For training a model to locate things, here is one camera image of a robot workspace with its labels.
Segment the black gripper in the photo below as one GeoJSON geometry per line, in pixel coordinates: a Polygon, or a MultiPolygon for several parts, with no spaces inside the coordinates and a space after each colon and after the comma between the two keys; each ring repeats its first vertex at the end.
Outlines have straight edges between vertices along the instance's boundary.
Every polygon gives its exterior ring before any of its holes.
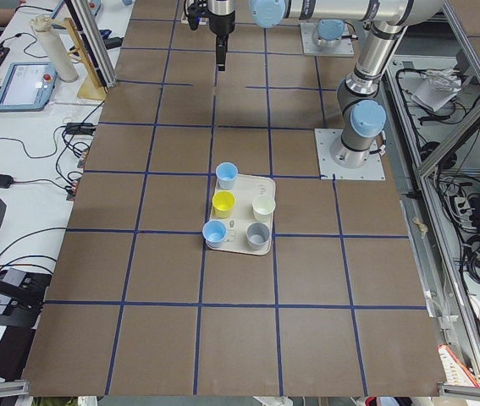
{"type": "MultiPolygon", "coordinates": [[[[229,35],[235,28],[235,0],[209,0],[209,25],[215,35],[229,35]]],[[[226,69],[227,36],[216,36],[216,65],[226,69]]]]}

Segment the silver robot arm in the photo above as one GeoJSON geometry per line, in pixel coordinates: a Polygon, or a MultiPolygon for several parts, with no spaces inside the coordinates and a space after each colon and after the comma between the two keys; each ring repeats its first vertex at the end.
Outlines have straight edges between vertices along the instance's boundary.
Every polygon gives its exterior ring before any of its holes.
{"type": "Polygon", "coordinates": [[[410,25],[435,15],[441,1],[250,1],[251,16],[262,28],[282,20],[339,19],[371,25],[354,70],[338,89],[338,103],[345,122],[332,145],[334,160],[357,168],[365,162],[374,139],[381,134],[386,112],[373,100],[381,76],[410,25]]]}
{"type": "Polygon", "coordinates": [[[341,19],[320,19],[312,32],[312,41],[318,47],[331,47],[338,43],[345,32],[341,19]]]}

